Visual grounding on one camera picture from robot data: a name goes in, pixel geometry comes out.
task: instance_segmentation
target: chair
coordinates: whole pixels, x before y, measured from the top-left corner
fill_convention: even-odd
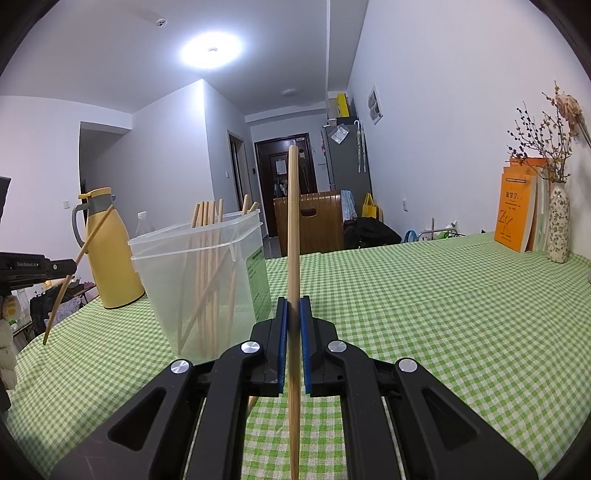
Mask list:
[[[281,255],[287,256],[287,198],[275,199],[275,218]],[[340,192],[300,196],[300,254],[328,253],[345,249]]]

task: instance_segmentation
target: table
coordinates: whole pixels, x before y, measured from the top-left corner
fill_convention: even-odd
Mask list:
[[[313,314],[373,358],[412,356],[537,468],[562,457],[591,410],[591,262],[553,264],[491,235],[312,254],[301,292]],[[273,298],[284,258],[267,262]],[[18,357],[7,426],[44,474],[174,355],[150,304],[91,301]],[[243,478],[288,478],[287,400],[259,399],[246,428]],[[304,397],[301,478],[345,476],[336,398]]]

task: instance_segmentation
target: black bag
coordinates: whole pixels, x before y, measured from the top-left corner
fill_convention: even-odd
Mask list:
[[[371,217],[357,217],[345,222],[345,248],[370,248],[398,245],[400,235],[388,225]]]

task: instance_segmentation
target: silver screw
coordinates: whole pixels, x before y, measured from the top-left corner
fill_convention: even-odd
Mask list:
[[[398,368],[408,374],[413,373],[417,369],[418,365],[412,358],[403,358],[398,363]]]
[[[177,360],[175,363],[170,365],[170,370],[174,374],[183,374],[189,369],[189,362],[186,360]]]
[[[333,353],[341,353],[347,350],[347,344],[342,340],[333,340],[329,343],[329,350]]]
[[[255,353],[258,352],[259,349],[261,348],[261,346],[253,341],[249,341],[249,342],[244,342],[241,346],[240,349],[244,352],[244,353]]]

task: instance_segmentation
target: refrigerator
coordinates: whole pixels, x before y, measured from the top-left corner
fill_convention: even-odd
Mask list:
[[[361,164],[359,162],[355,120],[355,117],[339,118],[336,127],[322,127],[322,140],[331,191],[350,190],[357,216],[361,216],[365,195],[372,190],[369,161],[366,159],[364,162],[362,158]],[[338,143],[332,136],[340,126],[346,127],[349,132]]]

